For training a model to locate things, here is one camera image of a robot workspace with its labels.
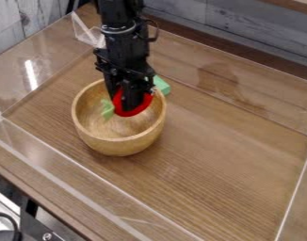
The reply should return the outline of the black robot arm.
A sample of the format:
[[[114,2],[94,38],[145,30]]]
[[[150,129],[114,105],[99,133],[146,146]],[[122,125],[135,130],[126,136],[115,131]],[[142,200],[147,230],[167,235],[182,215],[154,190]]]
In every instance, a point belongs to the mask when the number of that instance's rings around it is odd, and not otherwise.
[[[159,32],[150,36],[143,0],[98,0],[98,5],[106,47],[94,51],[97,69],[103,73],[117,114],[131,117],[154,99],[157,73],[147,58]]]

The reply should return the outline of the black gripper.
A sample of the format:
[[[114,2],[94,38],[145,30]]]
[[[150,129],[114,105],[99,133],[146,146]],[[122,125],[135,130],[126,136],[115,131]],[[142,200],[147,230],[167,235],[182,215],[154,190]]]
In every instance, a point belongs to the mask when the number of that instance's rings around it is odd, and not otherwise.
[[[151,38],[147,29],[125,31],[101,30],[105,47],[94,51],[97,69],[103,73],[107,92],[115,99],[122,92],[122,108],[133,110],[142,102],[146,93],[154,93],[153,67],[147,63]]]

